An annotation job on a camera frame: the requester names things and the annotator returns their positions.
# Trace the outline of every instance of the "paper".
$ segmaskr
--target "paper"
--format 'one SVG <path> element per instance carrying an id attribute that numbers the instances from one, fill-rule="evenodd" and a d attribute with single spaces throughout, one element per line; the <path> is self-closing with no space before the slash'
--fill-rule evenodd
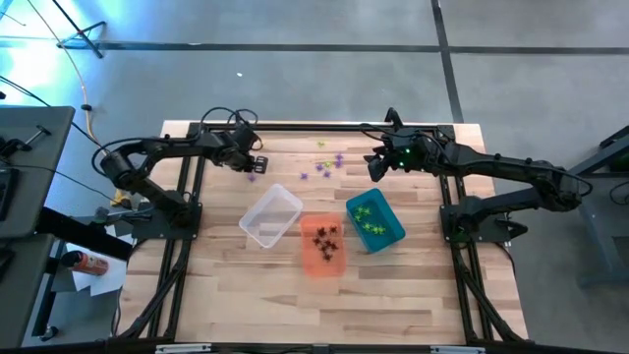
<path id="1" fill-rule="evenodd" d="M 113 226 L 108 226 L 107 233 L 110 235 L 116 235 Z M 131 235 L 121 236 L 118 238 L 119 240 L 125 241 L 130 244 L 134 244 L 134 239 Z M 88 286 L 89 294 L 91 296 L 96 296 L 100 294 L 104 294 L 110 291 L 115 291 L 120 289 L 125 283 L 125 278 L 127 276 L 127 263 L 124 261 L 120 261 L 111 257 L 100 255 L 96 252 L 92 252 L 86 248 L 74 245 L 74 244 L 66 244 L 66 248 L 68 252 L 71 251 L 81 251 L 85 252 L 89 255 L 95 255 L 97 257 L 103 258 L 107 260 L 109 264 L 109 269 L 102 275 L 90 275 L 85 274 L 79 271 L 73 271 L 72 277 L 75 280 L 75 286 L 77 287 L 77 291 L 81 291 Z"/>

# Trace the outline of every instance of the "desk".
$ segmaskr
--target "desk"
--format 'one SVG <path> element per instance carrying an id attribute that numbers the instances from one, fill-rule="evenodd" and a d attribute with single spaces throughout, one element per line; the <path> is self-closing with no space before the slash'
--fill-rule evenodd
<path id="1" fill-rule="evenodd" d="M 13 154 L 11 161 L 14 164 L 56 169 L 74 114 L 75 109 L 72 107 L 0 108 L 0 135 L 5 139 L 25 141 L 36 133 L 37 124 L 52 133 L 33 142 L 31 151 Z M 0 240 L 6 242 L 9 238 L 15 238 L 10 248 L 16 253 L 0 281 L 0 348 L 22 345 L 48 262 L 53 236 L 33 236 L 32 233 L 52 177 L 51 171 L 21 169 L 7 219 L 0 221 Z"/>
<path id="2" fill-rule="evenodd" d="M 163 134 L 184 137 L 190 122 L 167 121 Z M 479 125 L 455 125 L 457 141 L 484 151 Z M 438 219 L 442 204 L 436 178 L 389 171 L 375 184 L 364 154 L 377 142 L 357 132 L 258 132 L 264 142 L 255 155 L 269 158 L 265 175 L 207 164 L 201 187 L 203 216 L 193 242 L 176 340 L 179 342 L 455 344 L 464 343 L 450 249 Z M 318 141 L 325 145 L 319 147 Z M 315 164 L 345 156 L 331 178 Z M 163 160 L 151 179 L 175 189 L 181 160 Z M 309 172 L 308 181 L 300 172 Z M 238 220 L 274 183 L 304 202 L 304 213 L 338 212 L 345 202 L 377 186 L 406 229 L 406 238 L 368 255 L 346 216 L 347 270 L 340 278 L 313 280 L 301 268 L 299 225 L 271 249 L 246 236 Z M 469 195 L 493 195 L 491 179 L 465 178 Z M 146 241 L 134 254 L 121 297 L 124 331 L 153 295 L 164 242 Z M 511 263 L 495 245 L 479 244 L 486 294 L 512 328 L 527 336 Z M 162 312 L 164 330 L 167 299 Z M 475 329 L 480 332 L 473 304 Z"/>

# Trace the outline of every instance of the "black desk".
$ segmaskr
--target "black desk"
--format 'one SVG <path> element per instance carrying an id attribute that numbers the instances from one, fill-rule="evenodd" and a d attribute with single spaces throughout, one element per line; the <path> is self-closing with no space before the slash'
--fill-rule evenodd
<path id="1" fill-rule="evenodd" d="M 52 133 L 35 141 L 32 151 L 15 153 L 12 162 L 56 169 L 74 113 L 72 107 L 0 108 L 0 134 L 5 138 L 26 140 L 36 132 L 37 124 Z M 21 169 L 15 203 L 0 222 L 0 243 L 15 238 L 10 248 L 16 252 L 0 282 L 0 348 L 22 345 L 48 262 L 53 236 L 32 233 L 52 177 L 49 171 Z"/>
<path id="2" fill-rule="evenodd" d="M 37 124 L 50 131 L 32 143 L 31 151 L 11 156 L 15 165 L 40 166 L 55 170 L 70 131 L 75 109 L 72 107 L 28 107 L 0 109 L 0 136 L 27 140 L 37 132 Z M 20 168 L 20 179 L 5 221 L 0 221 L 0 240 L 32 235 L 39 212 L 48 195 L 54 173 L 42 169 Z"/>

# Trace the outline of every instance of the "clear plastic container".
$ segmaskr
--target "clear plastic container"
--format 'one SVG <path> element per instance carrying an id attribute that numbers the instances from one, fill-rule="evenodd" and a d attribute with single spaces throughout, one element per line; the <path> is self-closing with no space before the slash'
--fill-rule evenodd
<path id="1" fill-rule="evenodd" d="M 271 248 L 297 220 L 304 204 L 279 184 L 272 185 L 238 224 L 264 248 Z"/>

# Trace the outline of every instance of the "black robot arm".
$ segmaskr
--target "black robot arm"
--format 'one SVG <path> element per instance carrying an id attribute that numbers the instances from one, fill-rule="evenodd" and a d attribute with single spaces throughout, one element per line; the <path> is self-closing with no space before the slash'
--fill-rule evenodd
<path id="1" fill-rule="evenodd" d="M 122 145 L 108 153 L 100 167 L 116 188 L 142 195 L 165 214 L 170 224 L 185 226 L 190 222 L 190 206 L 180 193 L 164 191 L 148 178 L 155 164 L 163 158 L 198 156 L 234 171 L 264 173 L 266 158 L 249 154 L 258 140 L 251 125 L 239 121 L 233 132 L 200 132 L 193 138 L 146 138 Z M 145 156 L 139 166 L 130 159 L 134 154 Z"/>
<path id="2" fill-rule="evenodd" d="M 477 232 L 480 224 L 493 214 L 538 207 L 568 211 L 581 203 L 579 189 L 582 180 L 568 174 L 562 167 L 543 160 L 480 153 L 445 137 L 428 136 L 419 129 L 404 127 L 392 108 L 385 121 L 393 123 L 392 130 L 384 132 L 379 138 L 383 145 L 373 149 L 375 155 L 365 156 L 374 182 L 379 181 L 390 168 L 403 169 L 405 172 L 428 172 L 434 176 L 464 177 L 478 174 L 533 186 L 524 191 L 487 199 L 462 198 L 459 206 L 451 207 L 448 211 L 449 221 L 444 225 L 452 228 L 449 231 L 464 234 Z M 523 232 L 526 229 L 519 227 L 518 232 L 512 233 L 511 237 Z"/>

